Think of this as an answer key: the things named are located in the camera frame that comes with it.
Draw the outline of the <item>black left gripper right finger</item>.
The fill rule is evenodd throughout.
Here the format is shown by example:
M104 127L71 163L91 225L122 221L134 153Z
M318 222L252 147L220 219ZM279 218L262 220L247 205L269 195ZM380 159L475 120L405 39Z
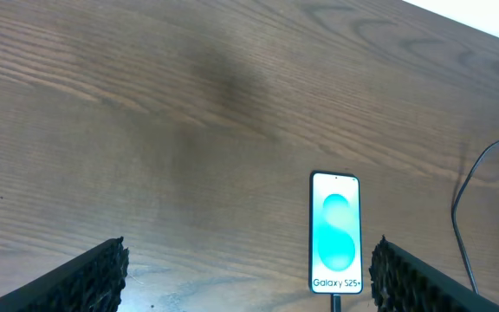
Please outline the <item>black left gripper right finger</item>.
M369 272L379 311L499 312L498 304L384 238L372 252Z

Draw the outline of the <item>blue Galaxy smartphone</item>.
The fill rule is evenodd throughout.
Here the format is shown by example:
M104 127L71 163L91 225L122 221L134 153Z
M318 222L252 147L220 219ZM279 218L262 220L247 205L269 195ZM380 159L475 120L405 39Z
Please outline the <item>blue Galaxy smartphone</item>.
M364 288L360 181L314 170L309 178L308 284L315 294L359 294Z

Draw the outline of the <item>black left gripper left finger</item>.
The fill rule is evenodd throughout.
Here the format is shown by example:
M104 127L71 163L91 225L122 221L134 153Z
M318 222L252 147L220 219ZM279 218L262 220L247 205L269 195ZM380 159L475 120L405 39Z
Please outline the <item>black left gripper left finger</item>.
M0 297L0 312L116 312L129 250L111 238Z

